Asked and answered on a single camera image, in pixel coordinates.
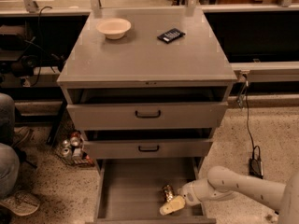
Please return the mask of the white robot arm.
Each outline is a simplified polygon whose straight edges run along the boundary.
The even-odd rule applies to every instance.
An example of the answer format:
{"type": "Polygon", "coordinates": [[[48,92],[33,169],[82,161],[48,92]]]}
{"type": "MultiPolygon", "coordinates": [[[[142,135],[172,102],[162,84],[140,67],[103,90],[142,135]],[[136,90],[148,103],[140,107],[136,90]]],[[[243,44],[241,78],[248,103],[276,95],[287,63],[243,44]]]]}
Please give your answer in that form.
{"type": "Polygon", "coordinates": [[[299,224],[299,173],[286,184],[240,175],[223,166],[214,166],[206,178],[193,180],[178,190],[178,195],[167,201],[160,214],[165,216],[195,206],[204,201],[224,201],[237,192],[278,213],[278,224],[299,224]]]}

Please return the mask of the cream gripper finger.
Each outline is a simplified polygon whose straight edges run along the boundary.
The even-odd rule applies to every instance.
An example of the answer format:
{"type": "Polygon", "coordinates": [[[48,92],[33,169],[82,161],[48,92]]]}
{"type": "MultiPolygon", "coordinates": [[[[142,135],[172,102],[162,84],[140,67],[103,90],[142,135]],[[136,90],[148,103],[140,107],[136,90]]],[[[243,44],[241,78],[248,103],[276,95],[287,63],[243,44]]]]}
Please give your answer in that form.
{"type": "Polygon", "coordinates": [[[169,215],[172,213],[172,209],[169,205],[163,205],[161,208],[160,208],[160,214],[162,216],[165,216],[165,215],[169,215]]]}

